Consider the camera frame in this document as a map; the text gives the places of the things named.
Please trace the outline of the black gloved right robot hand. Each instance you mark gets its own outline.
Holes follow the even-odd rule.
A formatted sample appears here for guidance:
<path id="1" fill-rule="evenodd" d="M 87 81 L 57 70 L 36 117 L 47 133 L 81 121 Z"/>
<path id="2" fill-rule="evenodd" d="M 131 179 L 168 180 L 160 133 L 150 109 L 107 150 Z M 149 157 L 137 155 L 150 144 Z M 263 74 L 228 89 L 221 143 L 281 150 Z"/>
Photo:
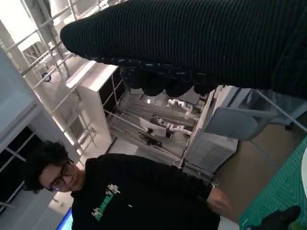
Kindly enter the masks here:
<path id="1" fill-rule="evenodd" d="M 228 85 L 307 97 L 304 0 L 129 0 L 69 23 L 60 38 L 148 96 Z"/>

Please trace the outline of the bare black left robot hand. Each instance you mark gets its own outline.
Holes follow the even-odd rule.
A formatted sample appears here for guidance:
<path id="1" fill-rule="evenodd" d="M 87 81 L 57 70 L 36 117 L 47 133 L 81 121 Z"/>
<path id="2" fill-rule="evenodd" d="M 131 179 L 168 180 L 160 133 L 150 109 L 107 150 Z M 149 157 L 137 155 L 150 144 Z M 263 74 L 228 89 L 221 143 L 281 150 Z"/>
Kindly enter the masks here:
<path id="1" fill-rule="evenodd" d="M 299 206 L 277 210 L 262 220 L 261 227 L 263 230 L 287 230 L 298 219 L 300 214 L 301 208 Z"/>

